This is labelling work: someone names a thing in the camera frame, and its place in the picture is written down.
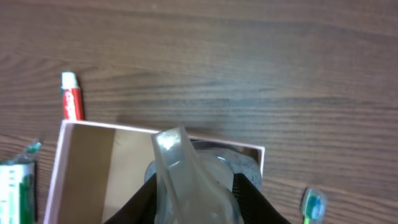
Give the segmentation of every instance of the brown wooden surface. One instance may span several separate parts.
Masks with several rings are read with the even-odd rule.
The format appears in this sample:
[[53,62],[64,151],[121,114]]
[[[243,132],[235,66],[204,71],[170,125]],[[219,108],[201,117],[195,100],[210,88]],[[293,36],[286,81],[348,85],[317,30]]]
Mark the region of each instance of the brown wooden surface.
[[42,219],[73,70],[88,120],[263,144],[263,194],[302,222],[398,223],[398,1],[0,0],[0,158],[33,138]]

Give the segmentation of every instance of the white cap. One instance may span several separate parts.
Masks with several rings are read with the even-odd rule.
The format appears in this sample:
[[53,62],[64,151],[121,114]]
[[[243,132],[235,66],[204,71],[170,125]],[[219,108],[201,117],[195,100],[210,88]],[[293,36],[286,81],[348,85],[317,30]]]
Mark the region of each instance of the white cap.
[[79,88],[73,72],[62,72],[62,88]]

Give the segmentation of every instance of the red and white tube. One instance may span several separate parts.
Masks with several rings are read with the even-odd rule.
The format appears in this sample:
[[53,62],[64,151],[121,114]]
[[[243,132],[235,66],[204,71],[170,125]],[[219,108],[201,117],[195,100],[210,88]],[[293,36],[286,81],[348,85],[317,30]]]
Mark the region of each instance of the red and white tube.
[[62,73],[63,113],[65,119],[83,120],[81,91],[73,72]]

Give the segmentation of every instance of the wood grain surface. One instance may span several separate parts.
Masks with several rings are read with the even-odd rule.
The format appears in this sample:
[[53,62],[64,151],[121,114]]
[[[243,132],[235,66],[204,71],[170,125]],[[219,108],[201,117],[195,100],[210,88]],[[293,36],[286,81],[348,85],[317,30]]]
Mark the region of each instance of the wood grain surface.
[[0,158],[34,138],[42,222],[76,72],[88,120],[266,147],[262,193],[302,222],[398,223],[398,1],[0,0]]

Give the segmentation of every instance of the open box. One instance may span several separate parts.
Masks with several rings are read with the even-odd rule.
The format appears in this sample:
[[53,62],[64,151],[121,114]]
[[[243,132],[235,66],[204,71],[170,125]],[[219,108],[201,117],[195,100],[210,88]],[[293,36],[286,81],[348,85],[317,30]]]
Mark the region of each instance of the open box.
[[[44,223],[103,223],[144,184],[154,160],[151,134],[160,130],[63,120],[55,155]],[[189,134],[191,139],[256,152],[264,167],[265,148]]]

